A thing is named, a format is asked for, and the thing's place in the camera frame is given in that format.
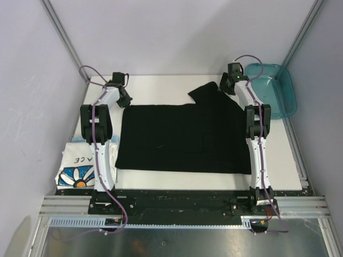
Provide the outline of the teal plastic bin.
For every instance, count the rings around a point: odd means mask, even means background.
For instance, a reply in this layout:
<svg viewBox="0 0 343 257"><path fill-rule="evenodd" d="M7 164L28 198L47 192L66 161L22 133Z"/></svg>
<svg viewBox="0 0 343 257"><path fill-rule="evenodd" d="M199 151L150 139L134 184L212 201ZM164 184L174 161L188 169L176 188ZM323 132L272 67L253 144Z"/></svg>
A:
<svg viewBox="0 0 343 257"><path fill-rule="evenodd" d="M297 101L289 71L277 64L249 64L245 75L256 78L251 87L263 103L271 106L271 118L283 119L297 111Z"/></svg>

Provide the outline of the white folded daisy t-shirt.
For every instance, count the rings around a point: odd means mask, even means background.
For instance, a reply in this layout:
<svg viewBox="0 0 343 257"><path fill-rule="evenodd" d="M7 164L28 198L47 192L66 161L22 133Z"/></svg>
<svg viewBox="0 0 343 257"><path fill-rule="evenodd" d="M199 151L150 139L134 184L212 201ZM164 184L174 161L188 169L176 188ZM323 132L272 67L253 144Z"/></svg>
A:
<svg viewBox="0 0 343 257"><path fill-rule="evenodd" d="M83 138L73 138L65 145L62 161L55 177L57 189L95 188L103 189L98 180L98 173L94 170L96 162L93 160L93 144L88 144ZM113 136L106 151L107 157L100 156L100 160L109 162L109 171L100 168L103 182L108 190L112 190L117 183L117 168L115 162L118 156L119 137Z"/></svg>

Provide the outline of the aluminium frame post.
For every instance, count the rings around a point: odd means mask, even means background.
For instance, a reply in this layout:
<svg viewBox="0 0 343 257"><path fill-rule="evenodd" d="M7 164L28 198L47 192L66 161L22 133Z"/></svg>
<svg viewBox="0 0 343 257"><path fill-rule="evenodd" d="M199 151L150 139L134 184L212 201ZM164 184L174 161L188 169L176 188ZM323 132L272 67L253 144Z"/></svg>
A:
<svg viewBox="0 0 343 257"><path fill-rule="evenodd" d="M301 43L305 39L307 32L310 30L312 25L314 24L316 18L319 16L322 8L325 6L326 0L315 0L310 11L308 12L303 24L300 27L290 49L288 50L283 62L283 67L288 67L292 59L294 58L298 48L300 47Z"/></svg>
<svg viewBox="0 0 343 257"><path fill-rule="evenodd" d="M69 57L71 58L74 66L76 67L77 71L83 65L77 51L68 36L68 33L63 26L57 12L55 11L51 1L49 0L40 0L40 3L45 10L48 18L50 19L51 24L53 25L55 31L57 32L62 44L64 45Z"/></svg>

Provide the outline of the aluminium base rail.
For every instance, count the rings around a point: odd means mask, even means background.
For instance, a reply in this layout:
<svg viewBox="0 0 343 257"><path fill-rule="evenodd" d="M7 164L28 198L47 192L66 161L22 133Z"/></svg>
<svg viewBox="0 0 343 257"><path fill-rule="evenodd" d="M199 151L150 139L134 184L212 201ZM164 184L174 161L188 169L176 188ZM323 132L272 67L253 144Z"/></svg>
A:
<svg viewBox="0 0 343 257"><path fill-rule="evenodd" d="M47 195L41 205L41 215L86 215L90 196ZM323 196L277 196L282 217L329 217L328 204Z"/></svg>

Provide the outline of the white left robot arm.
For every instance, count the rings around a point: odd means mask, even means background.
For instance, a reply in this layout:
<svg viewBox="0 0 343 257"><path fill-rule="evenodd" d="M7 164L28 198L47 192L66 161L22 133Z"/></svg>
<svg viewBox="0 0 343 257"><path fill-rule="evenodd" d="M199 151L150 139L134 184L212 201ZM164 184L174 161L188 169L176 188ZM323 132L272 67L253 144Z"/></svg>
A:
<svg viewBox="0 0 343 257"><path fill-rule="evenodd" d="M88 143L94 162L94 189L97 192L111 191L115 187L115 178L110 168L110 141L113 136L110 109L117 105L126 108L132 97L126 87L129 74L114 72L109 81L102 85L100 96L92 104L80 107L80 127L82 138Z"/></svg>

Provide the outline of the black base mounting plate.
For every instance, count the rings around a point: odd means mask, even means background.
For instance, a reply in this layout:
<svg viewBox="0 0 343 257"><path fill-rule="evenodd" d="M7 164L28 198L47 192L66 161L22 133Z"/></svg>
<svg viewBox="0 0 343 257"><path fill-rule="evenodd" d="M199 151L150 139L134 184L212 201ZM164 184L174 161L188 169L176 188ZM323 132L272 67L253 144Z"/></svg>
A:
<svg viewBox="0 0 343 257"><path fill-rule="evenodd" d="M128 228L215 228L243 225L264 233L279 214L278 203L253 206L250 191L116 190L114 196L91 189L62 189L56 195L90 196L87 214L104 217L100 231Z"/></svg>

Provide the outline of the black t-shirt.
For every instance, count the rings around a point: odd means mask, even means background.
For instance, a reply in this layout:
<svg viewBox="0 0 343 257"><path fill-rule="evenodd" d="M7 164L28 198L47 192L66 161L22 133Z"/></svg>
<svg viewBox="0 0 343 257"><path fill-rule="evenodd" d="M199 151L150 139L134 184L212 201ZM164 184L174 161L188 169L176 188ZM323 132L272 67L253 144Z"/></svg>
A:
<svg viewBox="0 0 343 257"><path fill-rule="evenodd" d="M116 167L251 174L244 111L209 82L183 105L132 105L123 112Z"/></svg>

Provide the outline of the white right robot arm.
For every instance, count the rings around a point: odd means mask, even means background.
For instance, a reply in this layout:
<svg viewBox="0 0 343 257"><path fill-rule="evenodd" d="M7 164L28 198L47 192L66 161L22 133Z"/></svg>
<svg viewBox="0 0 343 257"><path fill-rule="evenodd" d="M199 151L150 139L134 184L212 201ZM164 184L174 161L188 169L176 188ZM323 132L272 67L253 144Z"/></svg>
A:
<svg viewBox="0 0 343 257"><path fill-rule="evenodd" d="M247 201L248 211L261 214L266 206L273 204L273 189L267 171L266 139L271 128L271 106L263 103L253 91L252 80L244 75L243 66L229 63L228 71L223 73L219 90L236 95L244 111L244 135L249 147L251 163L250 192L252 198Z"/></svg>

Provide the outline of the left aluminium frame post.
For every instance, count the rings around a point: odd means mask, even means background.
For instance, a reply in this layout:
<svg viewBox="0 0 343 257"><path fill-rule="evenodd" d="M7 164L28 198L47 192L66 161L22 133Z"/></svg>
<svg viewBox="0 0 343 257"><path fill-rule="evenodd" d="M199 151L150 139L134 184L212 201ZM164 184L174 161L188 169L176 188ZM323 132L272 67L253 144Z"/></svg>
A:
<svg viewBox="0 0 343 257"><path fill-rule="evenodd" d="M49 0L40 0L40 3L45 10L48 18L50 19L51 24L53 25L55 31L57 32L62 44L64 45L69 57L71 58L74 66L76 67L77 71L83 65L77 51L68 36L68 33L63 26L57 12L55 11L51 1Z"/></svg>

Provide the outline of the right aluminium frame post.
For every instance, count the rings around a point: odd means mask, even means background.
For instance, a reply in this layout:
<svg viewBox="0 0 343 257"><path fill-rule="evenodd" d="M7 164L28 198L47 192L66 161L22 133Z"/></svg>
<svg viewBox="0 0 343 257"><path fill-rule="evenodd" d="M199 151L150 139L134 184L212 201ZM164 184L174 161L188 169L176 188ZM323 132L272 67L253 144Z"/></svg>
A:
<svg viewBox="0 0 343 257"><path fill-rule="evenodd" d="M300 27L290 49L288 50L283 62L283 67L288 67L292 59L294 58L298 48L300 47L301 43L305 39L307 32L310 30L312 25L314 24L316 18L319 16L322 8L325 6L326 0L315 0L310 11L308 12L303 24Z"/></svg>

